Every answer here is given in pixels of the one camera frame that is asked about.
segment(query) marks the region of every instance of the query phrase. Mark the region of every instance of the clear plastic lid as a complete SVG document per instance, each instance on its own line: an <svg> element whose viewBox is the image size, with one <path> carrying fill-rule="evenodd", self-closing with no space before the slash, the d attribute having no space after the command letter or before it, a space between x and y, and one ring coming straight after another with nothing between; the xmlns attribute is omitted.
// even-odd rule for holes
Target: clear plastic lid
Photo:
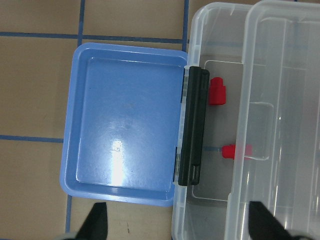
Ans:
<svg viewBox="0 0 320 240"><path fill-rule="evenodd" d="M319 13L319 4L263 1L247 15L227 240L250 239L250 201L320 238Z"/></svg>

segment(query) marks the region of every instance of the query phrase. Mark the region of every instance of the blue container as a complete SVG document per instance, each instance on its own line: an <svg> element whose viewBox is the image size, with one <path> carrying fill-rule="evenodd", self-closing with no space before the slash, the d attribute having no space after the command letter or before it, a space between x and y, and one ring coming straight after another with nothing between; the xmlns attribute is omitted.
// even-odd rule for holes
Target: blue container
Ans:
<svg viewBox="0 0 320 240"><path fill-rule="evenodd" d="M171 206L187 54L86 43L72 61L60 184L71 196Z"/></svg>

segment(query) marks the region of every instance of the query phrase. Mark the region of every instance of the red object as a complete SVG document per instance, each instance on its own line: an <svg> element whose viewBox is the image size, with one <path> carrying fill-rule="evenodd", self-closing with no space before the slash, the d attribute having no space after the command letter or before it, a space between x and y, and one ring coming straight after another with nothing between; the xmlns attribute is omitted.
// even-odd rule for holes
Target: red object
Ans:
<svg viewBox="0 0 320 240"><path fill-rule="evenodd" d="M236 145L226 145L222 147L222 157L225 159L235 159Z"/></svg>
<svg viewBox="0 0 320 240"><path fill-rule="evenodd" d="M221 77L214 77L210 80L209 87L209 105L223 105L226 104L226 86Z"/></svg>

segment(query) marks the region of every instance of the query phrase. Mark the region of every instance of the black latch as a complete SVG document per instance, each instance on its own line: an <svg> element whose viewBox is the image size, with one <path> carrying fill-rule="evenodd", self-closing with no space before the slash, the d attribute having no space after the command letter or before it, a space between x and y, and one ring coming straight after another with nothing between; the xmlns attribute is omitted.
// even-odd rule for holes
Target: black latch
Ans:
<svg viewBox="0 0 320 240"><path fill-rule="evenodd" d="M189 68L178 179L181 186L199 184L209 75L201 67Z"/></svg>

